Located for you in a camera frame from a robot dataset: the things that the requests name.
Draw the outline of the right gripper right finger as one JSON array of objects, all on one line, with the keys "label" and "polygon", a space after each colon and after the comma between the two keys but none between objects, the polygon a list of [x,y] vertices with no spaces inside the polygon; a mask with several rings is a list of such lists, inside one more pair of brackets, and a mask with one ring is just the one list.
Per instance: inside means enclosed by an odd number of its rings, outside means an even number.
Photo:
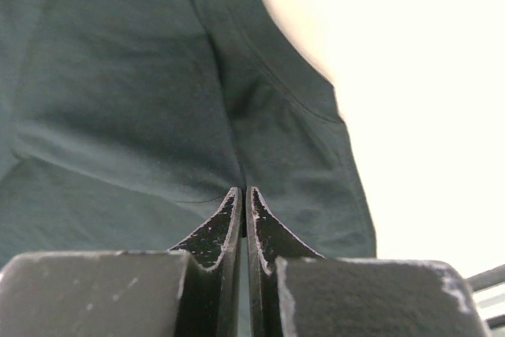
[{"label": "right gripper right finger", "polygon": [[249,304],[253,336],[281,336],[275,260],[324,256],[305,244],[269,209],[257,187],[247,188],[245,229],[249,263]]}]

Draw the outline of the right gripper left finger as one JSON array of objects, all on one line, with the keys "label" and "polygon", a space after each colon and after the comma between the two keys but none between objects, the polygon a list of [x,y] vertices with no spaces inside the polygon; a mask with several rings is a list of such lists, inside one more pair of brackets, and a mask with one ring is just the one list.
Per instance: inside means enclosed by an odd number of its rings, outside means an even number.
[{"label": "right gripper left finger", "polygon": [[241,190],[233,187],[218,210],[170,248],[188,257],[180,285],[176,336],[235,336],[241,255]]}]

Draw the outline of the black t-shirt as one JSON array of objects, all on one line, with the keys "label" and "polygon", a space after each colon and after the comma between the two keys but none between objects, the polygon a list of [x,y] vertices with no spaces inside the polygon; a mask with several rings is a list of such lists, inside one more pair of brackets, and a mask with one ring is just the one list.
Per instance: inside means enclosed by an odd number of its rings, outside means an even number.
[{"label": "black t-shirt", "polygon": [[376,236],[332,86],[261,0],[1,0],[1,260],[161,250],[255,186],[325,256]]}]

